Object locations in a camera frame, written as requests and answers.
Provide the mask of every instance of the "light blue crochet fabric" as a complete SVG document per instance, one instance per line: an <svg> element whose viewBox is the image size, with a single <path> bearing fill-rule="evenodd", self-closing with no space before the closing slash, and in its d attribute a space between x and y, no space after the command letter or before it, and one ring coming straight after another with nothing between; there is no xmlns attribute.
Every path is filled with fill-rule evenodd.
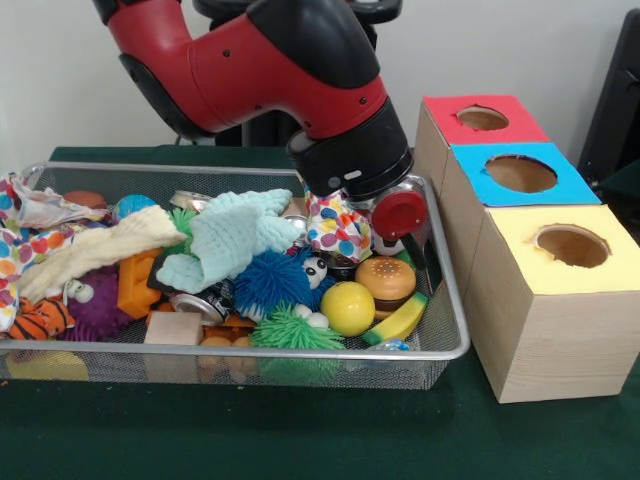
<svg viewBox="0 0 640 480"><path fill-rule="evenodd" d="M288 190L224 193L191 220L188 255L170 255L157 273L176 290L199 293L225 278L235 278L267 250L285 252L300 230L278 215L291 201Z"/></svg>

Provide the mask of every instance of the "toy hamburger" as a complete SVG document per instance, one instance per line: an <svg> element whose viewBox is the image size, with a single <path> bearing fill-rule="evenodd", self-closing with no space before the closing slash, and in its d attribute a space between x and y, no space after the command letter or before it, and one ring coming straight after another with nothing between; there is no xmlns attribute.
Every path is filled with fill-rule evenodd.
<svg viewBox="0 0 640 480"><path fill-rule="evenodd" d="M394 257L373 257L360 264L356 282L373 295L376 320L383 320L400 308L416 289L411 267Z"/></svg>

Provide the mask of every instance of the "cream towel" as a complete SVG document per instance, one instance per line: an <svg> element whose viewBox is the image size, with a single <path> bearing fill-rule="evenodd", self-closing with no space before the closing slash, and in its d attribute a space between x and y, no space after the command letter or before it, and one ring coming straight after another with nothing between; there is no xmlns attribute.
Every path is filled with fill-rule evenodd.
<svg viewBox="0 0 640 480"><path fill-rule="evenodd" d="M176 229L167 212L153 205L122 219L115 227L76 234L69 247L27 270L18 280L18 291L20 296L36 303L45 297L47 289L62 288L69 280L91 270L185 240L186 236Z"/></svg>

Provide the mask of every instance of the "red robot arm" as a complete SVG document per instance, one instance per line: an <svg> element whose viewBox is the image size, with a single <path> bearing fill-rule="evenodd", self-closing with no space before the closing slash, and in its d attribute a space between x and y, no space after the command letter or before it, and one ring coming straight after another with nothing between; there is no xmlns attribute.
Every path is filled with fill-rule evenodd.
<svg viewBox="0 0 640 480"><path fill-rule="evenodd" d="M423 224L424 201L404 188L406 136L347 2L260 0L192 39L179 0L93 1L129 75L180 135L213 136L283 110L302 127L287 150L314 193L384 204L372 219L393 222L379 228L389 240Z"/></svg>

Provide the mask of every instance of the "yellow ball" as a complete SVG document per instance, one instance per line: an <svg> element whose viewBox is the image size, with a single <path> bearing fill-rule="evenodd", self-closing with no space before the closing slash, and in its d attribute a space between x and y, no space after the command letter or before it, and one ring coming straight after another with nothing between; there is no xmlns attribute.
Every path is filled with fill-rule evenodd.
<svg viewBox="0 0 640 480"><path fill-rule="evenodd" d="M356 282L341 282L327 290L320 310L333 330L345 337L355 337L371 326L376 306L365 287Z"/></svg>

